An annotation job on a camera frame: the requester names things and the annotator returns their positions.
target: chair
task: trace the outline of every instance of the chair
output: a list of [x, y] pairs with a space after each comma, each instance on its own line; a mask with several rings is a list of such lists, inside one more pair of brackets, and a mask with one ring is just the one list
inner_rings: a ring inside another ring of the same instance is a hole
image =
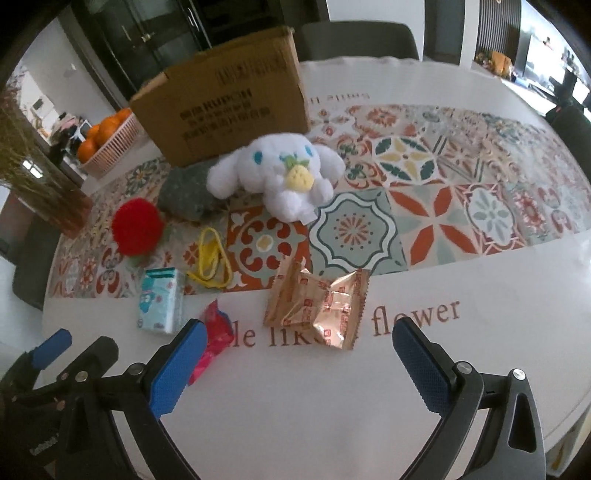
[[317, 22], [294, 34], [298, 59], [395, 57], [418, 60], [410, 28], [393, 22]]
[[56, 227], [35, 215], [16, 262], [12, 291], [39, 310], [43, 310], [49, 272], [60, 235]]
[[546, 120], [591, 179], [591, 122], [576, 105], [556, 107], [546, 114]]

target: patterned tablecloth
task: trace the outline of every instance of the patterned tablecloth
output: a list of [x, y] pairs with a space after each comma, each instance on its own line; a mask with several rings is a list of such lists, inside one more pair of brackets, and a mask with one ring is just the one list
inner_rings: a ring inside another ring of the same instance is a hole
[[[270, 217], [260, 196], [231, 199], [208, 221], [234, 271], [226, 291], [268, 288], [281, 254], [319, 275], [372, 275], [432, 267], [548, 242], [591, 227], [591, 187], [550, 127], [488, 114], [412, 105], [312, 110], [312, 142], [335, 149], [347, 170], [335, 198], [304, 226]], [[113, 241], [111, 219], [132, 197], [156, 201], [170, 167], [145, 162], [93, 195], [87, 226], [62, 236], [50, 297], [129, 297], [143, 269]], [[150, 268], [195, 267], [203, 225], [167, 219], [170, 240]], [[205, 288], [189, 282], [186, 295]]]

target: white plush toy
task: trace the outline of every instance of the white plush toy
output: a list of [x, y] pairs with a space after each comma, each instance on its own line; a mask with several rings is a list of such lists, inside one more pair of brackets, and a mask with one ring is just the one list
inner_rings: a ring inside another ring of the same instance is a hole
[[207, 189], [225, 199], [242, 186], [263, 193], [265, 207], [282, 222], [310, 223], [344, 172], [345, 162], [329, 147], [298, 134], [265, 135], [218, 161], [207, 174]]

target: gray-green plush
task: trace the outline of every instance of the gray-green plush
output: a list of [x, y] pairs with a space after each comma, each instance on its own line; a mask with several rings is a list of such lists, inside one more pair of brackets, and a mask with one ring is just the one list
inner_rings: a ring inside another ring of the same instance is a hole
[[218, 210], [225, 205], [207, 191], [207, 172], [217, 158], [198, 162], [184, 168], [173, 168], [168, 174], [158, 196], [157, 206], [163, 212], [198, 222], [205, 212]]

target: orange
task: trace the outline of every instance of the orange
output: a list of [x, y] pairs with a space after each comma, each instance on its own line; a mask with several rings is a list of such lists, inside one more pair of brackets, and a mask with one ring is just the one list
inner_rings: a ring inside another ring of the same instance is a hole
[[88, 162], [97, 150], [98, 147], [95, 141], [92, 138], [87, 138], [78, 147], [78, 160], [80, 160], [80, 163]]
[[131, 108], [122, 108], [119, 110], [115, 116], [121, 121], [121, 123], [125, 122], [127, 118], [131, 115]]
[[98, 125], [93, 125], [92, 127], [90, 127], [90, 130], [88, 130], [88, 132], [86, 132], [86, 138], [93, 138], [97, 133], [99, 132], [99, 126]]
[[121, 121], [117, 117], [108, 116], [100, 123], [99, 131], [94, 140], [102, 147], [111, 138], [111, 135], [117, 131], [120, 125]]

